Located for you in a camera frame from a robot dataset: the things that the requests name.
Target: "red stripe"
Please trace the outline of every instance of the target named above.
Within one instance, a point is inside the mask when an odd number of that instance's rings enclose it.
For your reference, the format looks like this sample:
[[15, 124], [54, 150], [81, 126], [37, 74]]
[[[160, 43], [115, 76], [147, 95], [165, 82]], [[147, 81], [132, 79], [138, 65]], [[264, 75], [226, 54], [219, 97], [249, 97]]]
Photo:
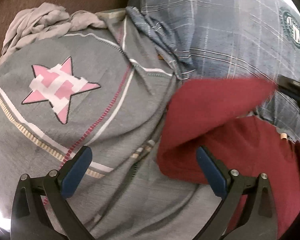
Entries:
[[[120, 31], [119, 32], [119, 37], [118, 37], [118, 43], [120, 44], [121, 43], [121, 36], [122, 36], [122, 32]], [[126, 79], [127, 79], [127, 76], [128, 76], [128, 73], [129, 73], [129, 70], [130, 70], [130, 65], [127, 66], [127, 70], [126, 72], [124, 73], [123, 75], [123, 78], [121, 80], [121, 83], [119, 85], [119, 88], [117, 90], [117, 92], [114, 94], [114, 97], [112, 98], [111, 102], [109, 103], [108, 107], [105, 109], [105, 111], [102, 113], [102, 115], [98, 118], [98, 120], [96, 120], [92, 125], [90, 125], [90, 127], [85, 131], [85, 133], [83, 134], [83, 136], [77, 140], [68, 150], [68, 152], [66, 153], [63, 161], [61, 162], [60, 166], [59, 166], [59, 170], [62, 168], [62, 166], [69, 160], [70, 158], [70, 155], [71, 153], [73, 152], [73, 150], [80, 144], [82, 143], [86, 138], [87, 136], [94, 130], [94, 128], [106, 117], [106, 115], [109, 113], [110, 109], [114, 106], [121, 90], [122, 90], [122, 86], [124, 85]], [[48, 199], [47, 197], [44, 198], [43, 200], [43, 204], [46, 205], [48, 204]]]

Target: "gray t-shirt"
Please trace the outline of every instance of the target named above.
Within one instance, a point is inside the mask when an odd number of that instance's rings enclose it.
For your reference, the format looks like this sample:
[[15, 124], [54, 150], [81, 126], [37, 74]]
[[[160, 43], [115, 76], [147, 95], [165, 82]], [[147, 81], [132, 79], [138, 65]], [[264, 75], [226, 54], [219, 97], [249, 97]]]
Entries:
[[167, 62], [126, 17], [107, 30], [36, 41], [0, 66], [4, 218], [23, 173], [45, 176], [88, 145], [92, 163], [68, 202], [95, 238], [192, 239], [199, 232], [220, 199], [208, 185], [167, 178], [155, 162], [177, 80], [169, 54], [160, 53]]

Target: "clothing pile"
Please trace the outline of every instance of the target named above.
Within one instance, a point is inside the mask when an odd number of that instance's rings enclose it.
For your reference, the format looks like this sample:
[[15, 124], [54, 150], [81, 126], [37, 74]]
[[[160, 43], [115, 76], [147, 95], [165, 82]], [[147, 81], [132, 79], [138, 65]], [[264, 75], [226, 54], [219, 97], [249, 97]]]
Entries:
[[243, 175], [268, 174], [280, 238], [300, 212], [300, 115], [274, 82], [300, 79], [300, 36], [286, 31], [300, 35], [300, 17], [282, 0], [130, 0], [125, 11], [70, 16], [44, 3], [11, 23], [3, 217], [20, 175], [87, 145], [93, 160], [68, 202], [93, 237], [192, 239], [221, 200], [195, 160], [205, 145]]

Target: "folded clothing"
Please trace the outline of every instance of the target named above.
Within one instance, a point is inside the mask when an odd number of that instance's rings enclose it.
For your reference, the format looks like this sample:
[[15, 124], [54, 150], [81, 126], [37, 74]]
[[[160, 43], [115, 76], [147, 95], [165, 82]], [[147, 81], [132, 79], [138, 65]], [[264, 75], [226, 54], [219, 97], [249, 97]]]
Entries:
[[68, 32], [84, 30], [88, 26], [106, 28], [105, 23], [91, 12], [80, 10], [69, 15], [64, 7], [51, 3], [22, 10], [17, 13], [7, 30], [0, 65], [28, 44], [46, 38], [61, 37]]
[[281, 139], [276, 127], [256, 116], [237, 118], [274, 90], [274, 83], [257, 78], [186, 82], [169, 104], [157, 163], [170, 178], [207, 184], [195, 155], [204, 145], [244, 176], [266, 173], [280, 238], [300, 212], [300, 142]]

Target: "metal screw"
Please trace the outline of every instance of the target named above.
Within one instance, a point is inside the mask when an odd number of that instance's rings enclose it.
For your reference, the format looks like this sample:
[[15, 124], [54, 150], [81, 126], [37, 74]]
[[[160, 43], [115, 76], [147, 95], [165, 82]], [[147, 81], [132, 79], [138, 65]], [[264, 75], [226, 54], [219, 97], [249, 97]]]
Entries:
[[20, 179], [21, 180], [26, 180], [28, 178], [28, 174], [22, 174]]
[[237, 170], [231, 170], [230, 172], [233, 176], [238, 176], [239, 175], [239, 171], [237, 171]]
[[265, 173], [261, 173], [261, 178], [263, 178], [263, 179], [268, 179], [268, 175], [265, 174]]
[[58, 174], [58, 172], [57, 172], [56, 170], [52, 170], [52, 171], [49, 172], [49, 176], [50, 176], [50, 177], [54, 177], [54, 176], [56, 176], [57, 174]]

